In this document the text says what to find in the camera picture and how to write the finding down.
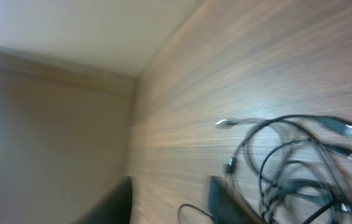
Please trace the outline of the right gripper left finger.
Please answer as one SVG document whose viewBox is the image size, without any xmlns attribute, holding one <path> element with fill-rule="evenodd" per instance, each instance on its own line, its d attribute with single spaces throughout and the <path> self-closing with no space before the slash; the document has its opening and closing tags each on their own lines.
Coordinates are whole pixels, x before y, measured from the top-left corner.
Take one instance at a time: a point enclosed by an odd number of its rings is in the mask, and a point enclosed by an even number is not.
<svg viewBox="0 0 352 224">
<path fill-rule="evenodd" d="M 133 184 L 131 177 L 126 176 L 75 224 L 129 224 L 132 208 Z"/>
</svg>

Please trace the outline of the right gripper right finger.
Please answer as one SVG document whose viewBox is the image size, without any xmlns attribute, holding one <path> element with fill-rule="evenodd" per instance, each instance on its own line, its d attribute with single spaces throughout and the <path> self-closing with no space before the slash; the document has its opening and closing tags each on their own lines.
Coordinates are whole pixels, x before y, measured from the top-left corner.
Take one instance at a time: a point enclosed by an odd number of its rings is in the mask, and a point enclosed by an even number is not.
<svg viewBox="0 0 352 224">
<path fill-rule="evenodd" d="M 266 224 L 244 197 L 217 176 L 210 176 L 207 205 L 215 224 Z"/>
</svg>

